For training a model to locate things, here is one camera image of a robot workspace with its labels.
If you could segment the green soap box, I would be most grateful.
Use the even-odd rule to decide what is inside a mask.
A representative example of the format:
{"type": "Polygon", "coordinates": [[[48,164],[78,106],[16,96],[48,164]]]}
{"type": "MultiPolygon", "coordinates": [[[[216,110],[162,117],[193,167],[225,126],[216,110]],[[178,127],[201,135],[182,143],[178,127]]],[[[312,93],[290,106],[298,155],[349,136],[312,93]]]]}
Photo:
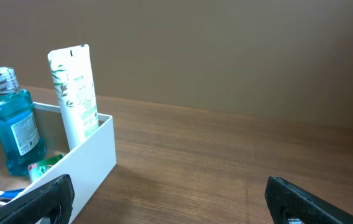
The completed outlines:
{"type": "Polygon", "coordinates": [[[44,175],[51,167],[65,157],[64,154],[53,156],[49,159],[44,159],[28,166],[30,181],[33,183],[44,175]]]}

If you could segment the blue mouthwash bottle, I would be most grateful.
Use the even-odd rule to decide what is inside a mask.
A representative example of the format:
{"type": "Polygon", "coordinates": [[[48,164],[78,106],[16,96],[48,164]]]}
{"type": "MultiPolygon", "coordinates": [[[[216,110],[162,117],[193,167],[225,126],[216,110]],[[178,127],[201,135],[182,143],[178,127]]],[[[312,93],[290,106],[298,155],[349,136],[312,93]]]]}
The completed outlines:
{"type": "Polygon", "coordinates": [[[31,94],[20,88],[14,69],[0,67],[0,141],[11,175],[27,175],[28,166],[46,155],[33,108],[31,94]]]}

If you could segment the blue white toothbrush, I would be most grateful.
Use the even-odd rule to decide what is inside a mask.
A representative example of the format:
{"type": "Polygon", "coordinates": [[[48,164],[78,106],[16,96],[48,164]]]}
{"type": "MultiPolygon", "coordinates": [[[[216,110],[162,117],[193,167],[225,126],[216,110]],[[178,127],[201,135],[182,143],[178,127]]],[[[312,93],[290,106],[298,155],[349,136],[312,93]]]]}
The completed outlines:
{"type": "Polygon", "coordinates": [[[24,189],[15,189],[15,190],[0,190],[0,201],[1,202],[9,202],[12,199],[16,198],[24,189]]]}

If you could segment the white lotion tube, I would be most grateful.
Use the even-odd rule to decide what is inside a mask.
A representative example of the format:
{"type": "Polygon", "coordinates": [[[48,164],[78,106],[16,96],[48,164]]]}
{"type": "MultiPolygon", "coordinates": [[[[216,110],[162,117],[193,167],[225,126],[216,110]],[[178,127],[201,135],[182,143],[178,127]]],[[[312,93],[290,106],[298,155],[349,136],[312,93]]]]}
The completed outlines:
{"type": "Polygon", "coordinates": [[[47,58],[72,150],[99,128],[89,45],[53,50],[47,58]]]}

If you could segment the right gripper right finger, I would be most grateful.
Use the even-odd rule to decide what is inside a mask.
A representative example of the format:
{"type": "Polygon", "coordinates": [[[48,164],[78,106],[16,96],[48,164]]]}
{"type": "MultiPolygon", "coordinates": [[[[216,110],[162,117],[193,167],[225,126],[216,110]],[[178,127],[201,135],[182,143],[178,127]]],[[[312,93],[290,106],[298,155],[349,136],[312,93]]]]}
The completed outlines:
{"type": "Polygon", "coordinates": [[[281,178],[270,176],[265,201],[276,224],[353,223],[353,215],[281,178]]]}

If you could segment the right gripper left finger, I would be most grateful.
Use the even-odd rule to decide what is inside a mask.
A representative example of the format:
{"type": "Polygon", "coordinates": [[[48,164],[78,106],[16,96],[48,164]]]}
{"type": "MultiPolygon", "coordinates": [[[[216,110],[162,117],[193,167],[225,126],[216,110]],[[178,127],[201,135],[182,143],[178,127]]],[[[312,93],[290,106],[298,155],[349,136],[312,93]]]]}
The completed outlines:
{"type": "Polygon", "coordinates": [[[68,223],[74,198],[70,176],[60,175],[0,207],[0,224],[68,223]]]}

